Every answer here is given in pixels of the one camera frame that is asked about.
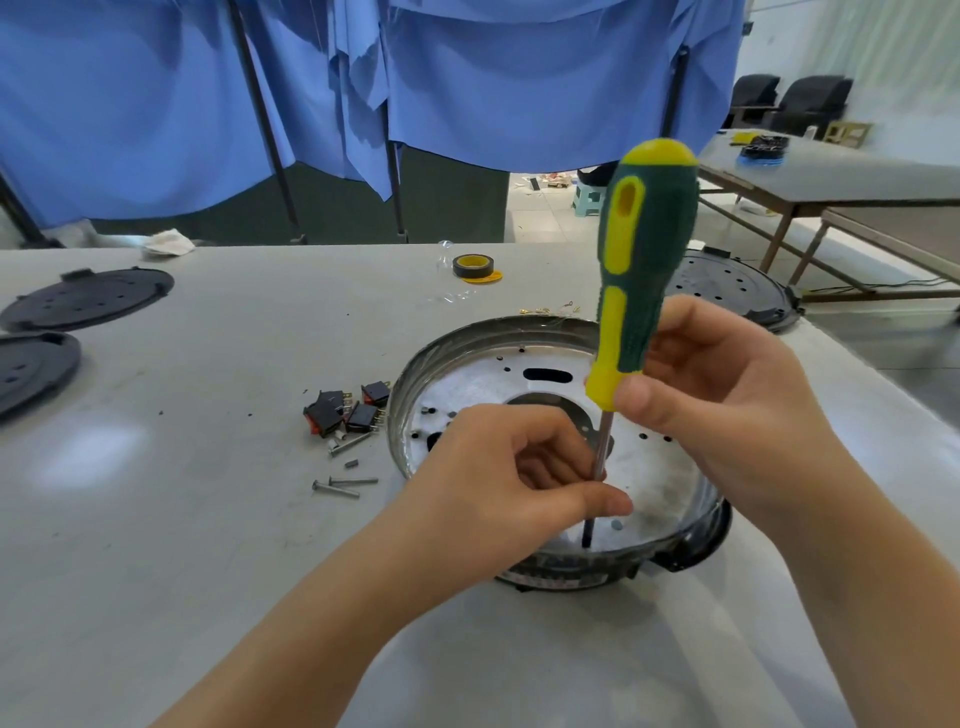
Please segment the screw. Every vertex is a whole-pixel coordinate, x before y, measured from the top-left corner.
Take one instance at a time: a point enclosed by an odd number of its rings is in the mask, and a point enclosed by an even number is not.
[[[313,481],[313,489],[315,491],[328,491],[329,493],[339,493],[343,496],[350,496],[351,498],[359,498],[360,494],[356,491],[349,491],[346,488],[337,488],[333,485],[328,485],[320,482],[319,480]]]
[[[345,442],[341,443],[340,445],[338,445],[338,446],[336,446],[336,447],[334,447],[334,448],[331,448],[331,449],[330,449],[330,457],[336,457],[336,456],[339,455],[341,452],[343,452],[345,449],[352,448],[352,447],[353,447],[354,445],[356,445],[357,443],[362,443],[364,440],[366,440],[366,439],[367,439],[368,437],[370,437],[371,435],[373,435],[372,432],[364,432],[362,435],[360,435],[360,436],[358,436],[358,437],[354,437],[352,440],[346,440]]]
[[[331,488],[338,488],[342,485],[373,485],[380,482],[377,477],[344,477],[336,478],[333,475],[327,480],[326,484]]]

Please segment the screwdriver handle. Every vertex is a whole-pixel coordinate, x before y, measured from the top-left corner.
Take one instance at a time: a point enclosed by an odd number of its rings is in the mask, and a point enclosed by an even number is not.
[[[676,139],[651,139],[621,159],[600,213],[600,345],[587,395],[613,412],[613,392],[643,369],[666,286],[697,216],[697,158]]]

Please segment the person's left hand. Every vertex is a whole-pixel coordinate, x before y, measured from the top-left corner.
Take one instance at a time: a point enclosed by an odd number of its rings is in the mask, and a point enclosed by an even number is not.
[[[626,493],[588,480],[592,461],[593,450],[557,407],[469,407],[369,528],[429,609],[577,522],[630,514]]]

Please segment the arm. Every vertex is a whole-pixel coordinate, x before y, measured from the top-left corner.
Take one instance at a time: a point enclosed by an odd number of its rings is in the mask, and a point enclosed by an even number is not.
[[[592,452],[556,407],[461,410],[376,519],[308,574],[154,728],[329,728],[400,629],[629,497],[584,482]]]
[[[671,435],[774,542],[857,723],[960,724],[960,578],[840,443],[779,339],[669,299],[617,408]]]

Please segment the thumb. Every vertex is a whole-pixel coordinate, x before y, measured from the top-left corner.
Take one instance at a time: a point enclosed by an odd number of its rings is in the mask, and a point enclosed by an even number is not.
[[[586,481],[560,488],[536,491],[540,509],[551,533],[560,533],[574,523],[602,516],[629,516],[634,511],[630,496],[607,483]]]
[[[698,400],[658,379],[625,376],[613,394],[613,406],[628,420],[663,435],[696,443],[716,416],[716,404]]]

